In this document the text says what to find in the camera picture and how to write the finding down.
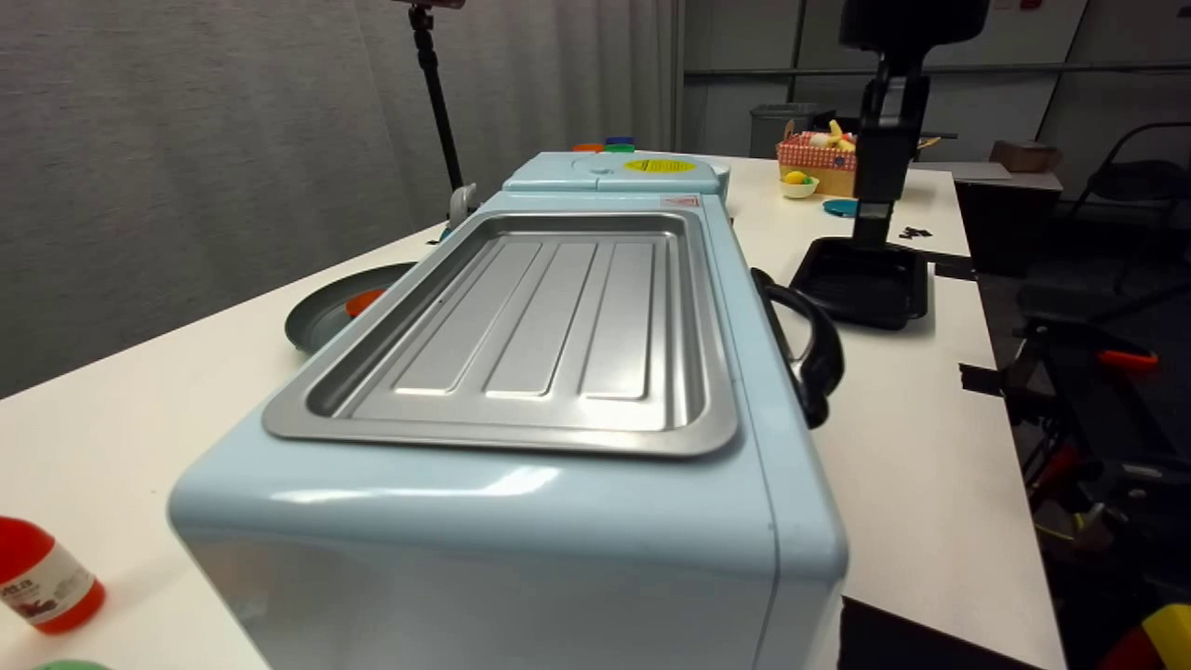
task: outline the baking tray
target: baking tray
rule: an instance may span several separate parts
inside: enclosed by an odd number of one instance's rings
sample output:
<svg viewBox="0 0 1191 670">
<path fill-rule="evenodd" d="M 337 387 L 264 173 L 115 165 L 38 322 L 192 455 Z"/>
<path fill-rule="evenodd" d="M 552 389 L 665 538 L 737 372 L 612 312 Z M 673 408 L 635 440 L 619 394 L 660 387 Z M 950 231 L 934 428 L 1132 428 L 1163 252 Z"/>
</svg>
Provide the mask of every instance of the baking tray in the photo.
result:
<svg viewBox="0 0 1191 670">
<path fill-rule="evenodd" d="M 699 221 L 488 216 L 269 408 L 284 440 L 697 456 L 737 405 Z"/>
</svg>

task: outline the light blue toaster oven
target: light blue toaster oven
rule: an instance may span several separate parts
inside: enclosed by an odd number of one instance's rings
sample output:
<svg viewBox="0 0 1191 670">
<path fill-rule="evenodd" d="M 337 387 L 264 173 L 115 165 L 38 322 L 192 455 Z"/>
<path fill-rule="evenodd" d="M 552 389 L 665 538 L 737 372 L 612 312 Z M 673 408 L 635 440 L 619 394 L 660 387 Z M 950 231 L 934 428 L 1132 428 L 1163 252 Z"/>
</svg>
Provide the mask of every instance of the light blue toaster oven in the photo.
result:
<svg viewBox="0 0 1191 670">
<path fill-rule="evenodd" d="M 279 670 L 794 670 L 844 532 L 699 161 L 527 161 L 175 487 Z"/>
</svg>

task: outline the wall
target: wall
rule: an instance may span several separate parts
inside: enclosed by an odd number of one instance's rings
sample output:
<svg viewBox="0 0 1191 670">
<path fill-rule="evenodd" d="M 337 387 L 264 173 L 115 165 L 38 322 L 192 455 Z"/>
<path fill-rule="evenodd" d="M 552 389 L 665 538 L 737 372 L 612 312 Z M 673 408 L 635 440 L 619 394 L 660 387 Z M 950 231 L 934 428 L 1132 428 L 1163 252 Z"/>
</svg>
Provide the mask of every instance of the wall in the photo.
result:
<svg viewBox="0 0 1191 670">
<path fill-rule="evenodd" d="M 1191 64 L 1191 17 L 1183 0 L 1091 0 L 1070 64 Z M 1110 144 L 1152 118 L 1191 123 L 1188 72 L 1063 73 L 1043 139 L 1063 149 L 1059 180 L 1080 188 Z M 1191 129 L 1140 139 L 1132 156 L 1191 165 Z"/>
<path fill-rule="evenodd" d="M 717 17 L 712 0 L 691 0 L 688 72 L 841 72 L 797 77 L 787 95 L 854 110 L 874 54 L 836 46 L 841 0 L 764 3 L 771 15 Z M 1191 17 L 1176 17 L 1183 0 L 1043 0 L 1024 12 L 1021 0 L 992 0 L 987 30 L 974 39 L 934 48 L 926 68 L 1032 68 L 996 73 L 938 73 L 926 129 L 954 129 L 921 161 L 983 161 L 996 139 L 1052 140 L 1063 154 L 1059 180 L 1069 192 L 1085 181 L 1110 140 L 1146 118 L 1191 118 L 1188 72 L 1135 73 L 1058 73 L 1063 64 L 1191 64 Z M 745 154 L 746 110 L 785 99 L 781 83 L 717 77 L 684 88 L 684 149 Z M 1140 144 L 1150 156 L 1188 161 L 1188 139 L 1152 139 Z"/>
<path fill-rule="evenodd" d="M 0 394 L 447 208 L 390 0 L 0 3 Z M 673 144 L 677 0 L 438 12 L 464 180 L 542 144 Z"/>
<path fill-rule="evenodd" d="M 745 12 L 746 17 L 717 17 L 712 6 L 691 0 L 688 72 L 727 68 L 800 68 L 800 72 L 841 72 L 832 77 L 797 77 L 794 99 L 812 99 L 836 110 L 854 110 L 859 88 L 872 77 L 879 54 L 836 46 L 841 0 L 785 0 L 781 12 Z M 1045 0 L 1038 12 L 1021 12 L 1017 0 L 992 0 L 987 30 L 974 39 L 944 46 L 931 51 L 931 68 L 1013 68 L 1013 64 L 1063 64 L 1070 34 L 1080 27 L 1084 0 Z M 992 73 L 992 77 L 934 77 L 926 109 L 926 129 L 959 135 L 934 156 L 987 156 L 992 139 L 1032 140 L 1052 92 L 1048 73 Z M 697 118 L 684 135 L 688 149 L 745 154 L 746 110 L 755 103 L 785 99 L 785 84 L 688 84 L 684 110 Z"/>
<path fill-rule="evenodd" d="M 684 72 L 787 68 L 800 0 L 684 0 Z M 681 144 L 746 154 L 746 110 L 781 103 L 785 84 L 684 84 Z"/>
</svg>

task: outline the red bottle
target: red bottle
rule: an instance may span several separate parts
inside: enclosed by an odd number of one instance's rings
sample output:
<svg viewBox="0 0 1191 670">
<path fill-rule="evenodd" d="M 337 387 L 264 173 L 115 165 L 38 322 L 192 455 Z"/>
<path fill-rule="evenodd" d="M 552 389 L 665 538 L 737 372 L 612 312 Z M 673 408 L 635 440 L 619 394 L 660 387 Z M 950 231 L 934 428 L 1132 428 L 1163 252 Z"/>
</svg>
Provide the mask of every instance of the red bottle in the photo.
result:
<svg viewBox="0 0 1191 670">
<path fill-rule="evenodd" d="M 103 585 L 43 530 L 0 516 L 0 598 L 39 634 L 68 634 L 103 605 Z"/>
</svg>

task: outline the black base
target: black base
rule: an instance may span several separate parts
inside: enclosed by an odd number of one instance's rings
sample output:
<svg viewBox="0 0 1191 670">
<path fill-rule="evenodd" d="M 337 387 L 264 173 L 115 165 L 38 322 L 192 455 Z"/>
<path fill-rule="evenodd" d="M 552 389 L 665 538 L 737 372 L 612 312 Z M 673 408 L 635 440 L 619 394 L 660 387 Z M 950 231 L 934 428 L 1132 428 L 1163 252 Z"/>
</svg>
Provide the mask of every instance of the black base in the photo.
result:
<svg viewBox="0 0 1191 670">
<path fill-rule="evenodd" d="M 816 239 L 794 286 L 844 322 L 902 331 L 926 315 L 926 262 L 895 247 Z"/>
</svg>

